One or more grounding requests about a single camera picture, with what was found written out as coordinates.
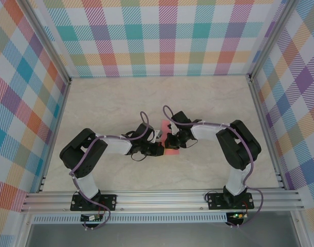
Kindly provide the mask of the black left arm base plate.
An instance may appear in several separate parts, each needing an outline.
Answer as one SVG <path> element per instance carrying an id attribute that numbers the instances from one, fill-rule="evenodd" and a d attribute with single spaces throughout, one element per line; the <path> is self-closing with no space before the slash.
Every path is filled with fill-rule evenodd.
<path id="1" fill-rule="evenodd" d="M 91 200 L 108 207 L 110 211 L 114 211 L 116 208 L 117 195 L 97 193 Z M 98 211 L 99 209 L 100 207 L 98 205 L 90 203 L 79 193 L 75 193 L 72 196 L 70 211 Z"/>

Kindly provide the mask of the pink cloth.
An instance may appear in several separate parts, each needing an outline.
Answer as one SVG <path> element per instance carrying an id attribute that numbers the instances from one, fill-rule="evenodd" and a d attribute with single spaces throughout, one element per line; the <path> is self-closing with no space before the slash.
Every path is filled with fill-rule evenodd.
<path id="1" fill-rule="evenodd" d="M 164 142 L 167 138 L 167 134 L 171 133 L 170 129 L 168 128 L 168 124 L 170 123 L 169 120 L 165 120 L 163 119 L 161 121 L 161 127 L 160 130 L 162 131 L 162 136 L 160 138 L 160 141 L 162 142 L 162 145 L 164 146 Z M 175 149 L 167 149 L 167 153 L 164 155 L 178 155 L 179 154 L 179 149 L 175 150 Z"/>

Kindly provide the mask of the aluminium frame post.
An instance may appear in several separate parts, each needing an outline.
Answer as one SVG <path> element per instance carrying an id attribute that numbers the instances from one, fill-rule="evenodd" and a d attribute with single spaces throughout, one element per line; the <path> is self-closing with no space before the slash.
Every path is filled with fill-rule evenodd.
<path id="1" fill-rule="evenodd" d="M 285 28 L 289 18 L 291 17 L 300 0 L 285 0 L 285 3 L 282 3 L 282 1 L 283 0 L 281 0 L 277 11 L 273 15 L 273 19 L 270 22 L 267 31 L 265 32 L 260 46 L 256 51 L 251 67 L 248 70 L 246 76 L 248 83 L 254 82 L 254 79 L 262 69 L 273 46 L 279 39 L 283 29 Z"/>
<path id="2" fill-rule="evenodd" d="M 57 51 L 55 50 L 50 38 L 48 37 L 43 25 L 38 19 L 34 12 L 29 0 L 17 0 L 18 5 L 23 10 L 25 16 L 27 17 L 30 25 L 34 29 L 37 37 L 41 41 L 43 47 L 46 49 L 51 61 L 54 63 L 57 71 L 60 73 L 61 77 L 66 81 L 68 85 L 71 84 L 71 77 L 66 71 L 61 59 L 59 58 Z"/>

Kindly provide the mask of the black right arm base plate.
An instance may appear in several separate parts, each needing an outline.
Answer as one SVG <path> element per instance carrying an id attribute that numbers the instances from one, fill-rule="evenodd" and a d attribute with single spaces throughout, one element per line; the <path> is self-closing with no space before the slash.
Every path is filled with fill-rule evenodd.
<path id="1" fill-rule="evenodd" d="M 208 193 L 207 202 L 209 210 L 216 209 L 254 209 L 252 194 L 243 192 L 238 196 L 231 193 Z"/>

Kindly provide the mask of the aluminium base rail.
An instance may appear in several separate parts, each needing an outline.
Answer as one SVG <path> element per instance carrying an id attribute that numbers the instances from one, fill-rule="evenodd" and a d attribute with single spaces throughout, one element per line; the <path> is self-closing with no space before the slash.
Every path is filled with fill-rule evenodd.
<path id="1" fill-rule="evenodd" d="M 263 197 L 254 190 L 248 190 L 257 211 L 304 210 L 303 201 L 295 190 L 262 189 Z M 206 190 L 146 190 L 146 191 L 102 191 L 115 194 L 117 213 L 188 213 L 208 211 L 205 201 Z M 22 213 L 70 213 L 73 191 L 43 191 L 29 193 L 22 206 Z"/>

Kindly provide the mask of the grey metal panel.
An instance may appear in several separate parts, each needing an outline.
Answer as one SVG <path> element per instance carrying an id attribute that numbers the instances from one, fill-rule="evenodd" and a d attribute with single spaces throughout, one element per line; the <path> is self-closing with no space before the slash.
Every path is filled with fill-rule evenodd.
<path id="1" fill-rule="evenodd" d="M 25 247 L 301 247 L 293 231 L 258 232 L 214 224 L 110 224 L 96 231 L 80 225 L 31 228 Z"/>

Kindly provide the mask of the aluminium side rail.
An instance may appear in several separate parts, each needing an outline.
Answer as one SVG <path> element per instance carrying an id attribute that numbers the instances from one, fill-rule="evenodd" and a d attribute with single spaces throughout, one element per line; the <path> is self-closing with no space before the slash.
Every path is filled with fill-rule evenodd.
<path id="1" fill-rule="evenodd" d="M 66 107 L 66 103 L 67 103 L 67 99 L 68 99 L 68 95 L 70 92 L 70 88 L 71 88 L 71 84 L 72 84 L 72 78 L 70 77 L 67 81 L 67 86 L 66 86 L 66 90 L 65 90 L 65 95 L 64 95 L 64 99 L 63 102 L 61 104 L 61 108 L 58 114 L 58 118 L 57 118 L 57 122 L 56 122 L 56 128 L 53 132 L 53 135 L 51 136 L 51 143 L 50 143 L 50 147 L 48 150 L 48 154 L 46 157 L 46 161 L 44 163 L 44 165 L 42 166 L 42 170 L 41 173 L 39 175 L 39 180 L 38 180 L 38 184 L 35 188 L 34 193 L 39 193 L 43 187 L 43 180 L 46 179 L 47 173 L 48 173 L 48 169 L 51 163 L 51 158 L 52 158 L 52 154 L 54 151 L 54 147 L 56 144 L 56 140 L 57 140 L 57 136 L 58 136 L 58 132 L 61 126 L 61 122 L 62 122 L 62 117 L 65 111 L 65 107 Z"/>
<path id="2" fill-rule="evenodd" d="M 273 145 L 273 142 L 271 139 L 270 131 L 268 129 L 268 122 L 267 122 L 267 119 L 264 115 L 262 103 L 258 97 L 258 93 L 257 93 L 256 87 L 255 87 L 255 84 L 254 84 L 253 79 L 251 79 L 249 74 L 246 75 L 246 80 L 248 83 L 248 88 L 250 90 L 255 109 L 257 111 L 258 119 L 260 121 L 260 125 L 262 128 L 264 139 L 266 141 L 267 149 L 268 149 L 268 152 L 270 154 L 270 158 L 271 158 L 274 170 L 275 170 L 275 174 L 276 174 L 276 177 L 278 180 L 279 187 L 284 189 L 284 190 L 288 190 L 288 184 L 287 184 L 286 178 L 283 176 L 283 171 L 282 171 L 282 167 L 280 164 L 280 160 L 279 160 L 278 154 L 276 152 L 276 148 Z"/>

